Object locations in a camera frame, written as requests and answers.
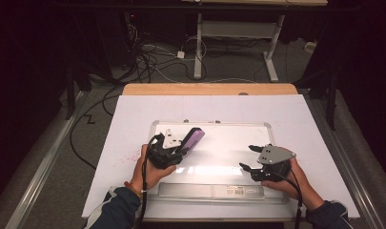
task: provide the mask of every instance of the table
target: table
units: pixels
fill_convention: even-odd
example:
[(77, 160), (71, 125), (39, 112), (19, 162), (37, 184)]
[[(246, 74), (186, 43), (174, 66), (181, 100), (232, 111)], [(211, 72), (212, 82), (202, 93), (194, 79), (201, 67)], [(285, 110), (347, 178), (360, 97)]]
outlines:
[[(282, 6), (326, 6), (327, 0), (200, 0), (200, 5), (206, 3), (216, 4), (247, 4), (247, 5), (282, 5)], [(202, 19), (202, 13), (198, 14), (196, 33), (196, 55), (194, 62), (194, 78), (201, 78), (202, 66), (202, 36), (226, 36), (226, 37), (249, 37), (249, 38), (271, 38), (270, 48), (263, 53), (265, 65), (272, 82), (278, 82), (273, 54), (285, 15), (279, 15), (276, 23), (255, 22), (231, 22), (231, 21), (207, 21)]]
[[(225, 89), (225, 95), (222, 95), (222, 89)], [(277, 94), (273, 89), (284, 94)], [(140, 145), (147, 142), (154, 120), (184, 120), (186, 117), (195, 120), (219, 118), (231, 122), (267, 120), (274, 127), (277, 144), (296, 152), (304, 171), (312, 171), (308, 179), (316, 190), (326, 199), (340, 199), (344, 202), (349, 208), (350, 218), (359, 217), (303, 96), (297, 94), (295, 87), (288, 84), (127, 85), (123, 96), (118, 99), (82, 216), (89, 215), (102, 201), (110, 186), (119, 186), (132, 176), (130, 168), (133, 168), (138, 158)], [(285, 205), (267, 205), (266, 208), (262, 206), (183, 205), (151, 201), (145, 219), (290, 221), (295, 218), (295, 200)]]

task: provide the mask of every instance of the dark background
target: dark background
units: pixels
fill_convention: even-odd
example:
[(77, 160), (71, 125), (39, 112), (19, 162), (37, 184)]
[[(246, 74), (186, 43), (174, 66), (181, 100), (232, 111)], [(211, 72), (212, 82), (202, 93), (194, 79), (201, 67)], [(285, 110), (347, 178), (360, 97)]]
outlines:
[[(329, 1), (339, 7), (360, 3)], [(118, 14), (76, 15), (51, 10), (39, 0), (0, 1), (0, 194), (61, 108), (59, 96), (70, 63), (81, 59), (110, 76), (110, 66), (129, 61), (129, 55), (121, 54), (126, 53), (127, 36)], [(193, 14), (162, 14), (160, 21), (155, 14), (137, 16), (146, 31), (158, 35), (167, 25), (177, 25), (163, 32), (174, 32), (176, 42), (195, 30)], [(334, 16), (326, 27), (325, 19), (287, 16), (281, 41), (298, 37), (315, 41), (323, 34), (303, 76), (312, 78), (305, 86), (312, 88), (315, 98), (321, 97), (331, 78), (327, 73), (314, 75), (338, 63), (334, 65), (339, 69), (337, 86), (386, 172), (386, 1), (366, 1), (361, 14)], [(89, 72), (82, 70), (79, 75)]]

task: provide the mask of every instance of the white table surface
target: white table surface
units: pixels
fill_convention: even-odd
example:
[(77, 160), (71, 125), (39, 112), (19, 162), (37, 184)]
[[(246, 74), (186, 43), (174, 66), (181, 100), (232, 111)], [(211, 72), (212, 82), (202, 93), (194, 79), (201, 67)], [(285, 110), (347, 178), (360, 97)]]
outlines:
[[(98, 206), (111, 186), (132, 177), (142, 144), (155, 120), (270, 123), (274, 140), (296, 153), (314, 188), (327, 200), (359, 213), (302, 95), (122, 95), (100, 157), (82, 217)], [(145, 219), (293, 220), (296, 200), (286, 205), (225, 205), (151, 201)]]

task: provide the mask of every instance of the whiteboard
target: whiteboard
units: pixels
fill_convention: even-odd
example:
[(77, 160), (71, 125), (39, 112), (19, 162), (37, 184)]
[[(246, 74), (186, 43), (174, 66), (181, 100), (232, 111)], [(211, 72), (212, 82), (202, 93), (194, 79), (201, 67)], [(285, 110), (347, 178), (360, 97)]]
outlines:
[[(261, 168), (257, 163), (260, 153), (253, 152), (249, 145), (265, 146), (274, 143), (272, 126), (266, 122), (259, 123), (222, 123), (222, 122), (171, 122), (156, 120), (151, 127), (150, 138), (170, 130), (173, 136), (182, 140), (191, 128), (199, 127), (205, 135), (187, 156), (183, 157), (177, 169), (171, 175), (160, 180), (149, 191), (150, 199), (169, 200), (163, 197), (160, 190), (165, 184), (172, 185), (172, 189), (179, 189), (179, 196), (173, 200), (194, 201), (276, 201), (283, 203), (287, 198), (281, 192), (267, 189), (264, 193), (259, 182), (252, 180), (250, 173), (243, 171), (239, 163), (250, 165), (252, 168)], [(231, 187), (243, 189), (241, 196), (233, 195), (226, 198), (226, 191)], [(258, 189), (259, 196), (253, 197), (253, 188)]]

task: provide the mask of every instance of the gray carpet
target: gray carpet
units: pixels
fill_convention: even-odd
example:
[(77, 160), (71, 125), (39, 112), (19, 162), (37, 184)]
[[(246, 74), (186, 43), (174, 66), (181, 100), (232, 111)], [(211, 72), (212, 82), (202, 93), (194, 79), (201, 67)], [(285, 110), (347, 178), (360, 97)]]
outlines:
[[(207, 77), (204, 81), (269, 83), (270, 79), (260, 56), (260, 52), (267, 50), (267, 45), (266, 41), (260, 41), (250, 48), (234, 46), (236, 50), (230, 49), (228, 52), (225, 52), (225, 47), (220, 45), (209, 45), (209, 48), (220, 46), (222, 49), (213, 48), (211, 51), (209, 49), (207, 56), (204, 57), (207, 71)], [(311, 57), (310, 54), (303, 51), (304, 45), (304, 41), (298, 40), (289, 46), (282, 44), (277, 46), (273, 61), (280, 82), (294, 82), (303, 74)], [(176, 48), (166, 44), (161, 44), (160, 47), (166, 49), (163, 52), (175, 53), (177, 51)], [(158, 54), (155, 57), (157, 62), (170, 59), (168, 56)], [(169, 66), (173, 62), (157, 65), (158, 70), (166, 66), (169, 67), (160, 70), (160, 73), (153, 73), (151, 81), (193, 82), (186, 76), (186, 68), (188, 75), (193, 75), (193, 62), (178, 62), (186, 64), (186, 67), (181, 64)], [(122, 73), (119, 67), (113, 68), (112, 71), (115, 75)], [(143, 77), (146, 77), (143, 82), (147, 82), (148, 75), (145, 73)], [(91, 80), (92, 90), (83, 96), (84, 102), (78, 103), (77, 117), (81, 117), (81, 114), (112, 89), (112, 85), (101, 81), (96, 76), (92, 76)], [(116, 88), (110, 95), (121, 93), (122, 88)], [(307, 91), (301, 91), (301, 93), (306, 96)], [(109, 113), (113, 113), (115, 101), (116, 98), (113, 98), (105, 102)], [(386, 228), (386, 175), (362, 137), (362, 133), (351, 114), (349, 114), (341, 94), (338, 92), (336, 99), (335, 131), (330, 130), (324, 118), (326, 102), (323, 99), (307, 99), (307, 101), (315, 122), (344, 181), (349, 190), (352, 191), (354, 201), (361, 214), (361, 218), (352, 219), (351, 224), (354, 228), (359, 229)], [(66, 108), (63, 107), (61, 113), (33, 146), (20, 168), (17, 169), (6, 192), (0, 197), (0, 228), (5, 228), (7, 225), (45, 153), (50, 149), (62, 127), (66, 124), (65, 111)], [(92, 108), (87, 112), (87, 115), (89, 116), (80, 118), (73, 130), (73, 146), (83, 158), (96, 166), (112, 117), (104, 111), (101, 104)], [(85, 221), (80, 216), (91, 187), (94, 170), (73, 153), (68, 135), (60, 145), (58, 154), (36, 202), (30, 206), (31, 211), (23, 223), (23, 228), (80, 228)], [(294, 228), (292, 223), (284, 223), (284, 226), (285, 228)], [(213, 228), (219, 227), (225, 227), (225, 225), (216, 224), (213, 226)], [(235, 224), (235, 228), (258, 228), (258, 225)], [(309, 223), (302, 222), (301, 228), (311, 228), (311, 226)]]

